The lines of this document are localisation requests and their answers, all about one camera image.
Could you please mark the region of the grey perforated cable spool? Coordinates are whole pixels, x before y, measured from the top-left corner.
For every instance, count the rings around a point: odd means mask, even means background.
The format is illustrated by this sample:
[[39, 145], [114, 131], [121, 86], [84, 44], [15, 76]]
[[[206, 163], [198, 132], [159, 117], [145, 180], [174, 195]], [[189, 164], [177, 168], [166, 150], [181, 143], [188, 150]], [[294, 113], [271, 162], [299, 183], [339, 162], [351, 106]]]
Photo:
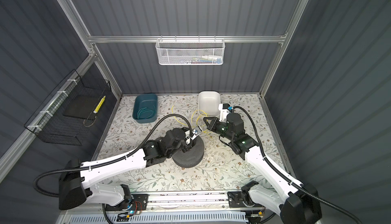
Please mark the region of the grey perforated cable spool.
[[204, 157], [204, 142], [200, 137], [195, 140], [195, 145], [188, 151], [183, 152], [182, 150], [176, 152], [172, 159], [176, 165], [181, 168], [193, 168], [197, 166]]

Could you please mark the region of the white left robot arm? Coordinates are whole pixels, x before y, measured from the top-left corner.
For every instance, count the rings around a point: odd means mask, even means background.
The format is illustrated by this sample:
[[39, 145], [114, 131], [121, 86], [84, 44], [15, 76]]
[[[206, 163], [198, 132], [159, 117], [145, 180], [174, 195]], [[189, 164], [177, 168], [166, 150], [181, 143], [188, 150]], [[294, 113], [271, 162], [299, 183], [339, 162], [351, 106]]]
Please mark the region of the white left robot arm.
[[62, 173], [59, 179], [59, 209], [70, 210], [84, 203], [106, 204], [116, 209], [131, 209], [134, 198], [127, 185], [109, 186], [102, 183], [110, 177], [163, 163], [176, 153], [195, 146], [198, 129], [174, 128], [164, 137], [148, 140], [138, 150], [98, 161], [79, 162], [72, 160], [68, 166], [80, 172]]

